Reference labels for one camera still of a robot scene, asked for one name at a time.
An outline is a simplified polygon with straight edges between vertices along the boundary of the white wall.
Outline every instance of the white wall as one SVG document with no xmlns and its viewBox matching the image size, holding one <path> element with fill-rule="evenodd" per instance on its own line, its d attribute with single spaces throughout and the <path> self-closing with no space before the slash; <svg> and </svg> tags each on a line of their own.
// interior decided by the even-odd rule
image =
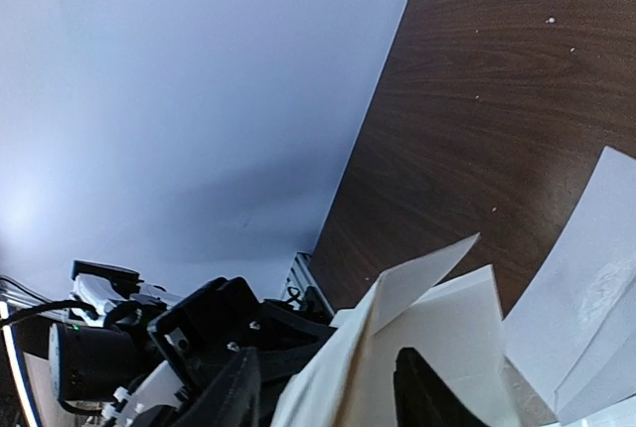
<svg viewBox="0 0 636 427">
<path fill-rule="evenodd" d="M 75 258 L 277 294 L 316 242 L 406 0 L 0 0 L 0 269 Z"/>
</svg>

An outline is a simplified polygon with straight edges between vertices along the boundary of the white paper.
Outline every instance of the white paper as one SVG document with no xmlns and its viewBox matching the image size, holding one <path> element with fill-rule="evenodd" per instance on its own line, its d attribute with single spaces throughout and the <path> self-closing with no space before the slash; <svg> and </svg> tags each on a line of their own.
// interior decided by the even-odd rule
<svg viewBox="0 0 636 427">
<path fill-rule="evenodd" d="M 519 426 L 503 375 L 501 318 L 490 266 L 431 289 L 369 340 L 351 425 L 397 425 L 396 358 L 412 347 L 487 425 Z"/>
<path fill-rule="evenodd" d="M 605 148 L 555 247 L 504 323 L 508 358 L 561 422 L 624 398 L 627 376 L 636 391 L 636 356 L 620 356 L 616 383 L 601 373 L 636 329 L 635 195 L 636 162 Z"/>
<path fill-rule="evenodd" d="M 478 235 L 417 258 L 380 275 L 320 352 L 289 382 L 272 427 L 331 427 L 352 374 L 361 337 L 383 327 L 441 280 L 466 255 Z M 375 307 L 381 307 L 376 313 Z"/>
<path fill-rule="evenodd" d="M 331 323 L 329 323 L 329 326 L 332 328 L 340 328 L 345 324 L 345 321 L 347 321 L 349 315 L 351 315 L 353 311 L 354 310 L 350 309 L 338 310 L 338 312 L 334 315 L 333 320 L 331 320 Z"/>
<path fill-rule="evenodd" d="M 589 417 L 571 424 L 550 424 L 545 427 L 634 427 L 636 426 L 636 397 L 611 405 Z"/>
</svg>

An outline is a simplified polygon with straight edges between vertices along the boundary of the electronic device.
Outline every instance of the electronic device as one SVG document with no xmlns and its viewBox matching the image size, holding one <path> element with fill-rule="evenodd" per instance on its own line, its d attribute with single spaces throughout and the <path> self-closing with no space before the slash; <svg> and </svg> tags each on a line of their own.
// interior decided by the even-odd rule
<svg viewBox="0 0 636 427">
<path fill-rule="evenodd" d="M 328 310 L 260 302 L 242 278 L 186 298 L 116 266 L 76 261 L 72 278 L 71 298 L 92 309 L 51 326 L 54 393 L 71 411 L 102 402 L 107 426 L 269 425 L 289 378 L 335 331 Z"/>
</svg>

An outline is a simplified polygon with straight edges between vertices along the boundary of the black cable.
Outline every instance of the black cable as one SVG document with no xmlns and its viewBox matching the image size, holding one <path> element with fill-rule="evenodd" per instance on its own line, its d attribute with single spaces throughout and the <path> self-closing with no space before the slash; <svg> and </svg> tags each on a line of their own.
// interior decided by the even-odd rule
<svg viewBox="0 0 636 427">
<path fill-rule="evenodd" d="M 26 286 L 24 286 L 22 283 L 20 283 L 17 280 L 14 280 L 13 278 L 11 278 L 10 276 L 7 275 L 0 275 L 0 281 L 3 281 L 9 285 L 12 285 L 16 288 L 18 288 L 20 291 L 22 291 L 23 293 L 25 293 L 26 295 L 29 295 L 31 298 L 38 300 L 42 303 L 51 303 L 52 300 L 45 298 L 44 296 L 36 293 L 34 290 L 27 288 Z"/>
<path fill-rule="evenodd" d="M 5 326 L 11 326 L 15 323 L 20 323 L 21 321 L 28 320 L 29 318 L 33 318 L 36 315 L 41 313 L 46 313 L 48 311 L 56 311 L 56 310 L 64 310 L 66 308 L 80 308 L 81 310 L 93 313 L 97 315 L 97 310 L 93 305 L 89 303 L 85 303 L 84 301 L 76 301 L 76 300 L 63 300 L 63 301 L 52 301 L 50 303 L 44 303 L 39 306 L 34 306 L 33 308 L 25 308 L 20 311 L 16 311 L 13 315 L 11 315 L 6 320 L 0 320 L 0 329 Z"/>
<path fill-rule="evenodd" d="M 60 400 L 60 407 L 73 415 L 101 415 L 101 409 L 89 410 L 89 409 L 81 409 L 79 407 L 75 407 L 74 405 L 70 405 L 65 400 Z"/>
<path fill-rule="evenodd" d="M 103 326 L 105 328 L 111 328 L 112 325 L 132 315 L 135 311 L 141 308 L 141 303 L 138 301 L 124 301 L 108 312 L 103 320 Z"/>
<path fill-rule="evenodd" d="M 293 302 L 302 302 L 302 292 L 295 286 L 288 286 L 287 294 L 290 296 L 290 298 L 285 300 L 285 303 L 290 305 Z"/>
<path fill-rule="evenodd" d="M 146 377 L 148 377 L 148 374 L 144 372 L 143 374 L 139 374 L 137 377 L 132 379 L 128 384 L 128 392 L 132 393 L 137 390 L 137 388 L 143 383 L 143 381 L 146 380 Z"/>
<path fill-rule="evenodd" d="M 21 415 L 22 415 L 22 409 L 18 409 L 18 412 L 16 412 L 16 417 L 13 419 L 13 423 L 11 424 L 11 427 L 16 427 L 18 425 Z"/>
</svg>

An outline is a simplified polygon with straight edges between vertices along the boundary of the wooden surface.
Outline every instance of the wooden surface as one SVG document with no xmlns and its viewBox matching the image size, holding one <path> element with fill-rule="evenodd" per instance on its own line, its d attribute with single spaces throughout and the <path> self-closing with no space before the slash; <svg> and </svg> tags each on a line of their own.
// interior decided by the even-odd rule
<svg viewBox="0 0 636 427">
<path fill-rule="evenodd" d="M 636 0 L 410 0 L 310 269 L 349 307 L 481 231 L 452 276 L 492 262 L 507 312 L 605 145 L 636 156 Z"/>
</svg>

